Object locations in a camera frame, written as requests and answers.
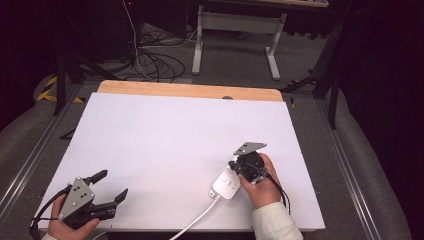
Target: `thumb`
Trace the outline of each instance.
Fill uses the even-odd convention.
[[[240,180],[240,184],[241,186],[244,188],[244,190],[246,190],[247,192],[249,192],[252,188],[254,188],[255,186],[253,186],[249,181],[247,181],[247,179],[242,175],[239,174],[237,175],[239,180]]]
[[[92,219],[84,226],[80,227],[77,231],[75,231],[75,235],[78,236],[78,239],[84,239],[97,227],[99,223],[100,219]]]
[[[53,202],[53,207],[52,207],[52,212],[51,212],[52,218],[57,218],[59,216],[60,209],[62,207],[62,202],[63,202],[65,196],[66,196],[66,194],[62,194]]]

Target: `finger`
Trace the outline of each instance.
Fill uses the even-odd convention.
[[[97,227],[97,225],[100,223],[100,219],[95,218],[86,223],[84,226],[80,227],[78,230],[75,231],[75,236],[77,239],[85,239],[94,229]]]
[[[259,156],[261,156],[262,160],[264,161],[265,167],[269,171],[275,171],[274,165],[272,164],[271,159],[266,155],[265,153],[259,153]]]
[[[61,207],[62,201],[65,197],[66,197],[66,194],[62,194],[53,202],[51,218],[59,217],[60,207]]]
[[[272,178],[278,183],[278,185],[281,186],[280,180],[277,176],[277,171],[275,171],[274,164],[272,163],[271,159],[268,157],[268,155],[264,153],[259,154],[264,161],[265,168],[268,170],[268,173],[272,176]]]

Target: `metal frame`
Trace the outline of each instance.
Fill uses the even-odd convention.
[[[282,13],[278,18],[264,18],[241,15],[230,15],[221,13],[203,12],[204,6],[199,6],[197,16],[197,40],[194,51],[193,75],[199,75],[200,64],[202,61],[202,32],[203,29],[216,29],[227,31],[243,31],[252,33],[274,34],[271,47],[265,48],[265,54],[274,80],[280,80],[277,63],[275,62],[274,52],[283,30],[286,14]]]
[[[3,225],[3,223],[6,220],[6,217],[12,210],[14,204],[18,200],[20,194],[24,190],[27,182],[29,181],[32,173],[34,172],[35,168],[37,167],[38,163],[44,156],[45,151],[47,150],[48,145],[51,142],[51,137],[53,133],[55,132],[58,124],[64,117],[67,109],[70,107],[72,103],[72,99],[74,99],[81,88],[81,85],[73,85],[70,88],[70,92],[68,94],[68,101],[66,102],[63,111],[59,113],[57,116],[53,116],[51,121],[49,122],[46,130],[44,131],[43,135],[41,136],[40,140],[37,142],[34,151],[31,153],[31,155],[27,158],[26,162],[24,163],[23,167],[15,177],[15,179],[12,181],[12,183],[9,185],[9,188],[2,198],[0,202],[0,227]],[[356,177],[353,173],[352,168],[349,164],[349,159],[347,158],[343,146],[339,140],[338,134],[335,130],[332,129],[330,123],[327,121],[327,109],[326,105],[324,103],[324,100],[322,99],[316,99],[315,103],[317,105],[317,108],[321,114],[321,117],[323,119],[323,122],[325,123],[325,126],[331,136],[332,142],[334,144],[334,148],[337,152],[337,160],[340,167],[340,171],[343,175],[343,178],[345,180],[346,186],[348,188],[348,191],[351,195],[353,204],[355,206],[355,209],[358,213],[358,216],[360,218],[361,224],[363,226],[363,229],[366,233],[367,239],[369,240],[379,240],[381,239],[381,236],[379,234],[379,231],[377,229],[377,226],[374,222],[374,219],[371,215],[370,209],[368,207],[367,201],[365,199],[365,196],[362,193],[361,188],[359,187],[359,184],[356,180]]]

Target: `black curtain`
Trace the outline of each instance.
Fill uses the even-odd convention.
[[[380,1],[370,14],[346,22],[332,63],[413,239],[424,239],[423,9],[420,0]]]
[[[55,60],[49,35],[35,21],[27,1],[2,3],[0,31],[1,131],[35,104],[34,90]]]

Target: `white cable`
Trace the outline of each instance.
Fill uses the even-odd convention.
[[[212,207],[215,205],[215,203],[217,203],[219,201],[219,199],[221,199],[221,196],[217,195],[215,197],[215,200],[213,201],[213,203],[208,207],[208,209],[206,209],[202,214],[200,214],[199,217],[197,217],[193,222],[191,222],[187,227],[185,227],[183,230],[181,230],[179,233],[177,233],[177,235],[175,235],[174,237],[172,237],[170,240],[175,240],[177,239],[179,236],[181,236],[183,233],[185,233],[188,229],[191,228],[191,226],[193,226],[197,221],[199,221],[206,213],[209,212],[209,210],[212,209]]]
[[[93,238],[93,240],[96,240],[97,238],[99,238],[100,236],[102,236],[103,234],[105,234],[106,232],[102,232],[99,235],[97,235],[95,238]]]
[[[138,68],[140,68],[141,74],[143,74],[147,79],[151,79],[149,78],[149,76],[144,74],[143,69],[141,68],[140,61],[138,60],[138,52],[137,52],[137,32],[135,31],[135,27],[134,27],[134,24],[132,23],[130,13],[128,12],[127,5],[125,4],[125,0],[122,0],[122,4],[124,5],[125,12],[127,12],[128,20],[130,21],[131,27],[134,32],[133,42],[134,42],[134,51],[135,51],[135,61],[137,62]]]

